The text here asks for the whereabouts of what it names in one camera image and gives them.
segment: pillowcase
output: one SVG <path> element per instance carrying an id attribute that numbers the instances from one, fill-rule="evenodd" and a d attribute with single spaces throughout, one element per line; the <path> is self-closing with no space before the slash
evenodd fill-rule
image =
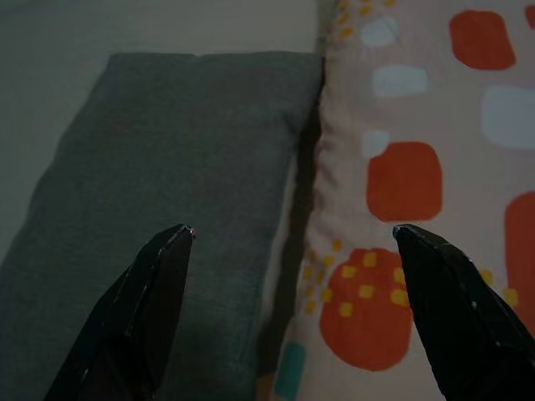
<path id="1" fill-rule="evenodd" d="M 159 396 L 254 395 L 262 278 L 321 68 L 299 53 L 110 59 L 0 271 L 1 399 L 42 399 L 99 296 L 177 222 L 198 238 Z"/>
<path id="2" fill-rule="evenodd" d="M 443 399 L 392 237 L 459 246 L 535 332 L 533 7 L 339 3 L 277 399 Z"/>

